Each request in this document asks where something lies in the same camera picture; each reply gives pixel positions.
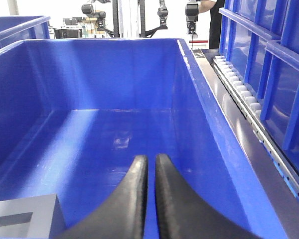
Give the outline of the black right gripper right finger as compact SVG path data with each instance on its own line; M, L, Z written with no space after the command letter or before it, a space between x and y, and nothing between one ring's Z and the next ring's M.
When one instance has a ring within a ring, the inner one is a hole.
M155 160L155 206L161 239L256 239L203 200L167 154Z

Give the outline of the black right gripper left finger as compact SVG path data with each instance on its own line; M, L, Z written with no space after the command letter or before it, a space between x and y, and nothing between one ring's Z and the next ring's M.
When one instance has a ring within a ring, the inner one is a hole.
M137 155L110 196L58 239L142 239L148 195L148 158Z

